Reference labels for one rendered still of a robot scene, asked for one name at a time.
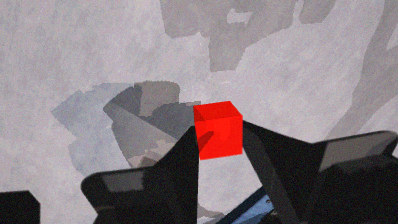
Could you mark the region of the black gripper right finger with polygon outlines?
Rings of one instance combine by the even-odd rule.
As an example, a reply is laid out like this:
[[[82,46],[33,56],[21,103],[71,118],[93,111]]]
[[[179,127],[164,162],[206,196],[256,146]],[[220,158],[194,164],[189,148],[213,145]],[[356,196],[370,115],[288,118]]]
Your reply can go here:
[[[308,143],[243,120],[243,151],[282,224],[307,224],[333,163],[393,153],[395,131]]]

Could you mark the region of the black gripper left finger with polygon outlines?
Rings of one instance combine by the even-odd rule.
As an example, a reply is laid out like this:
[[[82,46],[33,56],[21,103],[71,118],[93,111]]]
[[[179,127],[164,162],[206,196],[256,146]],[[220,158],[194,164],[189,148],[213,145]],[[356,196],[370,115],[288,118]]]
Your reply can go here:
[[[153,166],[101,171],[81,182],[95,212],[102,209],[169,206],[175,224],[197,224],[199,148],[195,126]]]

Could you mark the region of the red cube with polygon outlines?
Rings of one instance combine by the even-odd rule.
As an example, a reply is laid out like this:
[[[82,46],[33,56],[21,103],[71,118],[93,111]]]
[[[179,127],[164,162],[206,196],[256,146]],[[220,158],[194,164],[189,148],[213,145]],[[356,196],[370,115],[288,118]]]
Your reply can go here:
[[[200,160],[243,150],[243,116],[230,101],[193,106]]]

